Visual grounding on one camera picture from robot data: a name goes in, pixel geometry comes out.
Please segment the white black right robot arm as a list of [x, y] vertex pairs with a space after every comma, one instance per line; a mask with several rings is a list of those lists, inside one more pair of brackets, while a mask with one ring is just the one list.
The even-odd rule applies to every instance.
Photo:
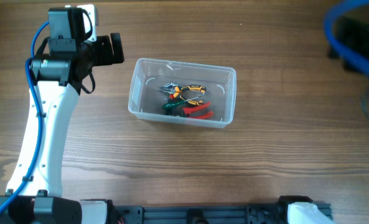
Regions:
[[340, 130], [296, 130], [312, 112], [323, 124], [329, 108], [339, 118], [346, 99], [266, 96], [230, 68], [141, 58], [129, 107], [146, 121], [170, 122], [160, 132], [137, 133], [136, 164], [147, 170], [134, 190], [163, 207], [118, 205], [113, 223], [332, 223], [330, 205], [287, 192], [309, 189], [310, 175], [343, 176], [369, 169], [369, 149]]

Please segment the black red handled screwdriver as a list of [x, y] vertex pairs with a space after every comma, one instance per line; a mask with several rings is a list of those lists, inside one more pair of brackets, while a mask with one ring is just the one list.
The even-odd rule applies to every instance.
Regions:
[[169, 99], [167, 103], [163, 106], [163, 109], [165, 110], [165, 115], [170, 116], [172, 114], [172, 105], [174, 104], [174, 96], [169, 95]]

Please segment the green handled screwdriver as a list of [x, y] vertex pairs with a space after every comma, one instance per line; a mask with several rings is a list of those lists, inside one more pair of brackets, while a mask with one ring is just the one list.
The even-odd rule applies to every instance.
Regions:
[[202, 105], [203, 104], [203, 101], [195, 101], [195, 99], [197, 99], [197, 97], [191, 98], [191, 99], [187, 99], [187, 100], [181, 100], [181, 101], [174, 102], [174, 104], [172, 105], [172, 109], [173, 108], [176, 108], [176, 107], [178, 107], [180, 105], [183, 105], [185, 103], [190, 103], [191, 105], [195, 105], [195, 106], [199, 106], [199, 105]]

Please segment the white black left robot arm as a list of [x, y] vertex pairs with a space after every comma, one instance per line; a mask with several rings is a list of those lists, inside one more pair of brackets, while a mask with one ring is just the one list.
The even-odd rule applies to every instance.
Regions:
[[4, 195], [0, 223], [124, 223], [112, 201], [62, 197], [62, 159], [68, 125], [83, 85], [97, 66], [124, 61], [118, 33], [96, 33], [92, 4], [54, 7], [50, 34], [26, 60], [30, 105], [21, 152]]

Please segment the orange black pliers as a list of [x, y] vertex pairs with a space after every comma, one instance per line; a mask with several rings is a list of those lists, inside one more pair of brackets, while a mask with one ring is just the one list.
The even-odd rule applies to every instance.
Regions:
[[[170, 93], [167, 93], [168, 95], [173, 95], [174, 96], [174, 99], [175, 100], [187, 100], [187, 99], [190, 99], [190, 98], [187, 98], [187, 95], [190, 93], [191, 91], [183, 91], [182, 93], [174, 93], [174, 94], [170, 94]], [[199, 96], [203, 96], [204, 94], [201, 94], [197, 91], [194, 91], [196, 93], [199, 94]]]

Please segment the red handled pruning shears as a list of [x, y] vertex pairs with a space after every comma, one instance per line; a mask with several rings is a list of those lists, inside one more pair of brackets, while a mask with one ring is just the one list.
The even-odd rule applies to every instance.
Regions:
[[209, 109], [211, 102], [204, 103], [200, 106], [183, 107], [181, 111], [176, 114], [178, 117], [192, 118], [192, 119], [209, 119], [212, 118], [214, 113]]

